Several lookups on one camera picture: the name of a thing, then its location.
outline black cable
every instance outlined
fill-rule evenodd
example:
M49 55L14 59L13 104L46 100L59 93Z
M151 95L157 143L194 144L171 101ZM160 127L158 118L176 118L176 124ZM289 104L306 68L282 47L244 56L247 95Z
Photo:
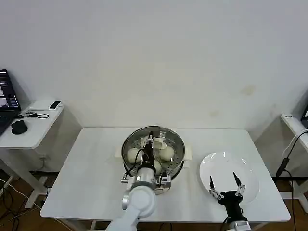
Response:
M159 231L162 230L162 227L163 227L165 224L167 224L167 223L162 223L162 224L160 225ZM169 223L169 225L170 225L170 231L172 231L172 223Z
M25 199L22 202L22 204L19 206L17 212L13 211L12 210L12 206L13 206L13 203L14 203L14 199L13 199L12 193L9 190L4 188L4 184L2 186L2 189L3 189L2 200L3 200L3 205L6 208L6 212L0 217L0 220L5 218L5 217L7 217L8 215L12 215L13 217L16 217L19 214L24 213L25 211L29 210L29 209L21 210L23 208L23 206L25 205L26 201L27 201ZM7 193L10 196L10 198L11 198L11 204L9 206L7 206L6 203L5 203L5 193ZM19 228L19 224L20 224L19 217L14 218L13 219L13 225L12 225L12 231L17 231L18 228Z
M33 114L29 114L29 115L19 115L19 116L15 116L15 119L22 119L22 118L39 118L39 119L47 119L49 118L49 114L37 114L37 113L33 113Z
M12 210L12 206L13 206L13 202L14 202L12 193L9 190L5 189L4 185L3 185L2 189L3 189L2 200L3 200L3 205L6 208L7 215L12 214L14 217L17 216L18 212L15 212L15 211ZM7 206L6 203L5 203L5 194L4 194L4 192L7 192L10 195L10 197L11 197L11 204L10 204L10 206ZM20 223L19 218L15 218L14 222L13 222L13 225L12 225L12 231L17 231L18 230L19 223Z
M289 173L290 177L292 177L291 173L288 170L284 170L285 172ZM296 231L296 220L295 220L295 211L294 211L294 187L293 187L293 180L291 181L292 185L292 216L293 216L293 226L294 231Z
M297 137L297 139L296 139L296 140L295 140L295 142L293 143L293 146L292 146L292 148L291 148L291 150L290 150L290 152L289 152L289 154L288 154L287 158L289 158L289 156L290 156L291 152L293 151L294 146L295 146L295 144L296 144L297 140L298 140L298 139L299 139L302 135L304 135L305 133L308 133L308 131L304 131L302 134L300 134L300 135Z
M139 149L138 152L137 152L137 155L136 155L136 158L135 158L135 161L134 161L134 164L133 164L133 167L131 167L128 171L126 171L125 173L125 176L129 175L130 172L134 169L134 167L136 166L136 163L137 163L137 158L138 158L138 155L141 151L144 151L144 149Z
M287 167L287 165L288 165L288 163L289 163L289 160L290 160L290 159L289 159L289 156L290 156L291 152L293 151L293 149L294 149L294 147L295 147L295 145L296 145L296 142L297 142L298 139L299 139L302 135L304 135L305 133L308 133L308 131L304 131L303 133L301 133L301 134L297 137L297 139L295 140L295 142L293 143L293 146L292 146L292 148L291 148L291 150L290 150L288 156L287 156L286 158L284 158L283 161L282 161L282 163L280 164L280 166L279 166L279 168L278 168L278 170L277 170L277 172L276 172L276 177L279 177L279 176L283 173L283 171L286 169L286 167Z
M224 225L226 224L227 220L228 220L229 217L226 217L226 219L223 221L223 223L221 224L220 226L220 231L222 231Z

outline wooden floor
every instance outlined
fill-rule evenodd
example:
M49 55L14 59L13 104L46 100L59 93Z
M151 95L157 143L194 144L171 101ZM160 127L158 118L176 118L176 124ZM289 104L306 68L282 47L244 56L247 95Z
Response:
M4 180L7 180L7 176L0 174L0 177ZM46 182L47 186L52 186L53 182L55 180L55 177L49 177L48 181ZM25 183L22 179L18 181L12 182L13 186L16 187L17 190L21 191L22 193L26 195L31 194L31 187ZM280 191L288 191L290 190L289 185L286 182L279 182L277 184L277 187L280 189ZM11 192L13 196L13 206L12 210L17 211L21 205L25 202L23 196L16 193L13 189L8 188L8 190ZM37 200L37 204L40 205L42 198L39 198ZM6 192L4 196L4 201L7 206L11 203L11 198L9 196L9 193ZM292 214L291 211L291 201L285 201L290 214ZM2 214L4 214L6 211L6 208L3 204L3 198L0 200L0 217ZM11 219L13 216L9 215L3 219L0 220L0 231L11 231L13 226L13 221L7 222L9 219ZM297 224L297 231L307 231L308 230L308 215L304 213L301 205L298 201L295 201L295 217L296 217L296 224ZM29 212L25 215L22 215L19 217L19 231L67 231L66 227L58 223L57 221L53 219L44 219L39 215L39 209L34 210L32 212ZM85 225L87 228L90 228L91 222L86 221ZM108 222L99 222L97 224L97 229L105 229L108 225ZM138 230L151 230L151 231L158 231L160 227L160 223L140 223L138 224ZM172 224L172 230L173 231L219 231L220 224L187 224L187 223L175 223ZM169 224L165 224L162 229L162 231L169 231L170 226ZM293 229L293 218L286 223L272 223L268 224L261 229L260 231L292 231Z

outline computer mouse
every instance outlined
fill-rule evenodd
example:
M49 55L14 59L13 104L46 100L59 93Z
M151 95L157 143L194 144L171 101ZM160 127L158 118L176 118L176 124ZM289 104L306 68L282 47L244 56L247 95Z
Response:
M15 123L12 123L11 126L12 126L12 133L14 135L22 134L28 130L28 127L23 120L19 120Z

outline white plate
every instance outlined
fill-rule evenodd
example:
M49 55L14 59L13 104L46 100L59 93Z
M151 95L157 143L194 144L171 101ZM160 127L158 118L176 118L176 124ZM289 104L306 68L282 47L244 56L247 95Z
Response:
M259 192L259 181L248 162L228 152L211 153L200 164L200 178L204 187L210 189L210 176L218 192L237 190L233 172L246 186L241 204L253 201Z

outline white desk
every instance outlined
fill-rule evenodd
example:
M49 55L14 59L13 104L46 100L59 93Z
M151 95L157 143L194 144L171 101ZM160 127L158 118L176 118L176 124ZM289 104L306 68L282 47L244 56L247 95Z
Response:
M42 177L39 181L36 180L36 178L25 169L23 163L12 153L8 152L7 149L37 148L62 110L63 106L59 107L56 111L35 111L37 114L49 114L49 117L46 119L16 119L12 123L18 120L24 120L28 130L23 134L14 135L11 132L12 127L10 125L5 132L0 135L0 159L35 189L30 196L30 200L25 205L26 208L31 208L33 206L33 202L38 195L46 194L47 188L44 186L44 183L47 177Z
M70 151L41 210L45 218L73 220L113 220L122 211L126 184L123 162L114 157L118 147L134 128L84 128ZM156 211L148 222L222 222L227 214L206 192L199 179L202 159L215 151L230 151L252 164L260 181L260 192L251 204L243 206L250 222L288 221L290 214L266 169L254 143L245 130L173 129L192 148L190 168L172 181L171 189L157 196ZM76 230L80 224L67 221Z

